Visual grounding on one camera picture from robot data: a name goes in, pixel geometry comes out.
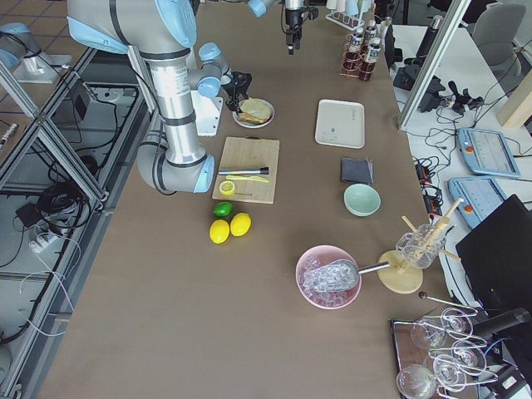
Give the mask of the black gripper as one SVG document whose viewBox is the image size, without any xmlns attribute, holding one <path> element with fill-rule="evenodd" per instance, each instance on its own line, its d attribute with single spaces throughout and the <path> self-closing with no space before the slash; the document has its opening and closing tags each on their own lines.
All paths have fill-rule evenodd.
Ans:
<svg viewBox="0 0 532 399">
<path fill-rule="evenodd" d="M 284 19 L 288 27 L 284 30 L 288 54 L 292 56 L 294 50 L 300 50 L 303 36 L 303 24 L 305 21 L 314 20 L 318 17 L 317 7 L 292 7 L 284 10 Z"/>
<path fill-rule="evenodd" d="M 251 73 L 232 71 L 229 82 L 222 85 L 227 95 L 225 105 L 229 109 L 235 109 L 237 114 L 242 112 L 240 102 L 249 98 L 247 91 L 252 80 Z"/>
</svg>

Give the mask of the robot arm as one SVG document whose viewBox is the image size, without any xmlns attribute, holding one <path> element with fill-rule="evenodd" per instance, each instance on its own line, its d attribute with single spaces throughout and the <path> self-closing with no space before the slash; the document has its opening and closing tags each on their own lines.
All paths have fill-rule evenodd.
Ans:
<svg viewBox="0 0 532 399">
<path fill-rule="evenodd" d="M 192 92 L 216 97 L 225 90 L 228 108 L 237 111 L 251 74 L 234 71 L 212 42 L 199 50 L 201 68 L 187 67 L 197 39 L 188 1 L 70 1 L 67 21 L 77 42 L 117 54 L 136 47 L 148 64 L 159 114 L 137 152 L 144 181 L 166 193 L 208 191 L 214 157 L 200 144 Z"/>
<path fill-rule="evenodd" d="M 255 17 L 262 17 L 274 4 L 282 5 L 281 30 L 285 35 L 288 54 L 293 55 L 300 49 L 303 38 L 303 24 L 307 20 L 315 20 L 319 11 L 304 0 L 250 0 L 247 1 L 249 10 Z"/>
</svg>

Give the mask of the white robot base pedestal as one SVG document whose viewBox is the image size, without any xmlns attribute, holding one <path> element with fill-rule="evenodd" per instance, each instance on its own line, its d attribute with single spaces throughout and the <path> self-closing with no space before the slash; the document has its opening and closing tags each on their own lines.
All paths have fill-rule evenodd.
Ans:
<svg viewBox="0 0 532 399">
<path fill-rule="evenodd" d="M 215 137 L 224 104 L 223 98 L 209 98 L 200 95 L 198 91 L 192 91 L 191 98 L 196 114 L 195 124 L 198 136 Z"/>
</svg>

